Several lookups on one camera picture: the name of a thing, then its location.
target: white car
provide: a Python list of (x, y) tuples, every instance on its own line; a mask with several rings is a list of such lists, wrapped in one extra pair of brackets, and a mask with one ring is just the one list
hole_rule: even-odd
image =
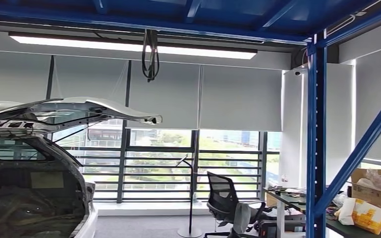
[(94, 183), (46, 134), (108, 119), (157, 124), (159, 115), (97, 98), (0, 102), (0, 238), (92, 238)]

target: ceiling light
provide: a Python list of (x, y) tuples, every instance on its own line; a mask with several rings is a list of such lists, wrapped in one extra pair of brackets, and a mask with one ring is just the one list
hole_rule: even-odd
[[(90, 37), (40, 35), (30, 33), (10, 33), (9, 36), (22, 44), (142, 52), (142, 43), (139, 41), (100, 38), (97, 39)], [(158, 46), (158, 52), (161, 54), (219, 57), (242, 60), (250, 60), (257, 53), (257, 50), (248, 50), (240, 48), (204, 48), (193, 45), (160, 42)]]

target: desk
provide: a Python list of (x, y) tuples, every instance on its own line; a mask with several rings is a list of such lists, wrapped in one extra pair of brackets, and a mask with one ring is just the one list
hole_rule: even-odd
[[(274, 198), (276, 198), (278, 200), (278, 203), (281, 204), (282, 208), (279, 208), (279, 205), (277, 206), (278, 215), (280, 215), (280, 211), (279, 211), (280, 209), (282, 210), (281, 211), (282, 215), (284, 215), (285, 205), (292, 207), (292, 208), (294, 208), (300, 212), (303, 212), (303, 213), (305, 213), (305, 211), (306, 211), (306, 205), (299, 205), (297, 203), (292, 203), (294, 201), (306, 201), (306, 199), (303, 197), (297, 197), (296, 198), (296, 197), (291, 197), (291, 196), (287, 196), (284, 194), (277, 195), (277, 194), (275, 194), (274, 191), (268, 191), (266, 188), (263, 188), (263, 191), (268, 193), (269, 195), (273, 196)], [(283, 238), (286, 235), (283, 234), (283, 232), (278, 232), (279, 231), (278, 226), (280, 225), (280, 223), (282, 224), (282, 227), (284, 227), (284, 219), (277, 217), (277, 237)], [(336, 233), (340, 234), (341, 236), (343, 236), (345, 238), (358, 238), (358, 237), (361, 237), (361, 238), (381, 238), (381, 234), (375, 235), (375, 234), (372, 234), (366, 230), (358, 228), (356, 226), (345, 226), (345, 225), (341, 224), (339, 221), (334, 221), (331, 219), (326, 220), (326, 227), (335, 231)]]

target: blue ceiling panel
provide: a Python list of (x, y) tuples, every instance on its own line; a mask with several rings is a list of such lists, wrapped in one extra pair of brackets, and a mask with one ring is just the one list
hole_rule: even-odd
[(300, 42), (376, 0), (0, 0), (0, 20)]

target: blue steel beam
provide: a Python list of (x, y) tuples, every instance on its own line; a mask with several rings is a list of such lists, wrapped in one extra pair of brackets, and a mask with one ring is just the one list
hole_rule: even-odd
[(32, 23), (37, 20), (61, 21), (71, 24), (89, 24), (93, 25), (95, 28), (98, 28), (98, 26), (130, 27), (171, 31), (185, 34), (199, 34), (217, 37), (232, 37), (246, 40), (269, 41), (293, 45), (306, 45), (306, 42), (308, 41), (307, 37), (304, 36), (285, 35), (272, 32), (254, 32), (226, 27), (174, 23), (133, 17), (98, 15), (68, 11), (59, 12), (47, 9), (36, 9), (24, 6), (20, 7), (2, 4), (0, 4), (0, 15), (5, 17), (30, 19), (29, 22)]
[(349, 25), (342, 30), (337, 31), (336, 33), (329, 36), (327, 39), (320, 41), (318, 44), (320, 46), (330, 46), (338, 41), (341, 41), (347, 37), (349, 37), (352, 34), (355, 34), (356, 32), (365, 29), (368, 26), (371, 26), (375, 23), (378, 23), (381, 21), (381, 10), (378, 12), (373, 13), (372, 15), (365, 15), (362, 18), (363, 20), (360, 20), (359, 22), (355, 21), (353, 25)]
[(203, 0), (187, 0), (185, 6), (184, 22), (192, 23), (196, 16), (196, 12), (201, 6)]
[(107, 14), (109, 11), (109, 8), (107, 7), (107, 1), (106, 0), (93, 0), (94, 5), (96, 7), (96, 11), (99, 14)]
[(375, 3), (376, 0), (356, 0), (352, 1), (351, 4), (347, 7), (342, 7), (339, 9), (339, 11), (336, 14), (333, 14), (332, 17), (326, 19), (324, 22), (322, 22), (320, 25), (318, 25), (316, 28), (312, 29), (310, 33), (316, 34), (318, 32), (323, 31), (324, 29), (333, 26), (334, 24), (338, 23), (344, 17), (348, 17), (350, 14), (353, 14), (357, 11), (363, 10), (365, 7), (371, 5), (372, 3)]
[(316, 35), (308, 51), (308, 149), (307, 149), (307, 238), (325, 238), (325, 210), (315, 215), (315, 205), (325, 190), (326, 162), (326, 47), (316, 45), (324, 33)]
[(6, 2), (9, 4), (18, 5), (20, 0), (6, 0)]
[(353, 150), (351, 155), (348, 157), (347, 161), (342, 166), (341, 170), (337, 173), (334, 180), (320, 198), (319, 202), (315, 207), (316, 215), (319, 215), (325, 210), (325, 208), (330, 204), (332, 199), (337, 195), (338, 191), (347, 182), (351, 173), (358, 167), (362, 159), (366, 156), (373, 143), (381, 135), (381, 111), (376, 116), (375, 120), (364, 133), (363, 137), (360, 139), (356, 148)]
[(285, 13), (287, 13), (298, 0), (281, 0), (270, 11), (268, 11), (261, 19), (254, 24), (256, 31), (262, 31), (274, 24)]

